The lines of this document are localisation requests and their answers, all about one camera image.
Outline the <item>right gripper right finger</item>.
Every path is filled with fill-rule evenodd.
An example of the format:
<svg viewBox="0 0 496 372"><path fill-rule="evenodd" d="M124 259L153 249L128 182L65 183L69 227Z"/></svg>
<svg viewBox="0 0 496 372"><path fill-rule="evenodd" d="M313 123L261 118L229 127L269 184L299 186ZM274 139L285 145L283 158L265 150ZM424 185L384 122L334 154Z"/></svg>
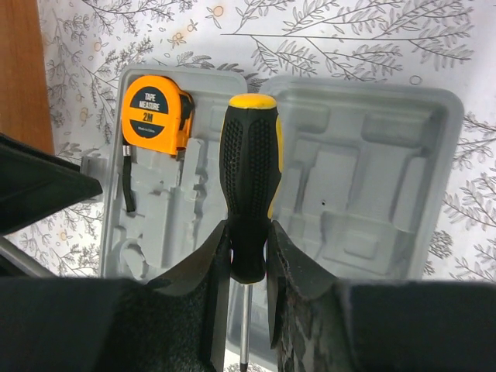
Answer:
<svg viewBox="0 0 496 372"><path fill-rule="evenodd" d="M493 371L495 286L352 280L267 241L270 345L280 371Z"/></svg>

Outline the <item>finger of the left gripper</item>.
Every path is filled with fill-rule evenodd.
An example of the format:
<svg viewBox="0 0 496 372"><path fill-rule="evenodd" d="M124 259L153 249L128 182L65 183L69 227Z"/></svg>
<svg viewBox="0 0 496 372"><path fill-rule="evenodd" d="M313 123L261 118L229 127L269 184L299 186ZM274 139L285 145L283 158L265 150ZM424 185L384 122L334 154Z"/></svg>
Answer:
<svg viewBox="0 0 496 372"><path fill-rule="evenodd" d="M1 135L1 234L102 193L81 167Z"/></svg>

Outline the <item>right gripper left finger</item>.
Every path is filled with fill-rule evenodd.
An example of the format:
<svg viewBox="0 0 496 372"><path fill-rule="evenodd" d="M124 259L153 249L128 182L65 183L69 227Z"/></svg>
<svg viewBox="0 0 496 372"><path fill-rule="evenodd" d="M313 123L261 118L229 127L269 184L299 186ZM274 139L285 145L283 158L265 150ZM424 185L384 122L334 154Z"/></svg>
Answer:
<svg viewBox="0 0 496 372"><path fill-rule="evenodd" d="M1 241L3 371L221 371L231 253L220 222L159 277L58 277Z"/></svg>

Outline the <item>orange tape measure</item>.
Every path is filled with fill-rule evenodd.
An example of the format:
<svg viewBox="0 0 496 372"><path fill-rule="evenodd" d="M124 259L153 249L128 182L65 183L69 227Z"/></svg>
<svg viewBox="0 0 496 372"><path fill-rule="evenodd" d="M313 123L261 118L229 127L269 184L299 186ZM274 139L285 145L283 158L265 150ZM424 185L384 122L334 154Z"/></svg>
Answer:
<svg viewBox="0 0 496 372"><path fill-rule="evenodd" d="M122 191L128 213L136 211L132 148L177 157L187 147L194 114L192 96L168 77L143 75L126 89L121 107Z"/></svg>

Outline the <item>grey plastic tool case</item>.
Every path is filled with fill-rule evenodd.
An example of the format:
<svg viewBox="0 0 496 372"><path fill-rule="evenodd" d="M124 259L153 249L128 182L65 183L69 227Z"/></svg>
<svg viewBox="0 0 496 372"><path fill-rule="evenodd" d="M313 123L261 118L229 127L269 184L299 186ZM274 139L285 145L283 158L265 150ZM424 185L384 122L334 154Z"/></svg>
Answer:
<svg viewBox="0 0 496 372"><path fill-rule="evenodd" d="M148 281L196 250L226 213L217 161L234 73L132 66L119 82L119 114L142 77L192 94L196 117L183 160L138 150L131 173L137 210L126 211L120 144L105 186L102 274ZM344 277L421 275L463 117L454 93L434 88L273 77L285 171L274 214L313 260Z"/></svg>

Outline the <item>yellow black screwdriver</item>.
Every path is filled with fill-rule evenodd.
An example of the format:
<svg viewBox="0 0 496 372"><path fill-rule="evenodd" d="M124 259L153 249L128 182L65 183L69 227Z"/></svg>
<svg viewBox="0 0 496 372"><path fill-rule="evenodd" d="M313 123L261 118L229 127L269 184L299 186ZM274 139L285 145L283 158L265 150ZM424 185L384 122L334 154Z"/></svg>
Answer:
<svg viewBox="0 0 496 372"><path fill-rule="evenodd" d="M239 368L249 364L253 286L266 274L264 245L283 169L276 100L246 93L229 100L220 139L219 177L232 249L231 276L243 286Z"/></svg>

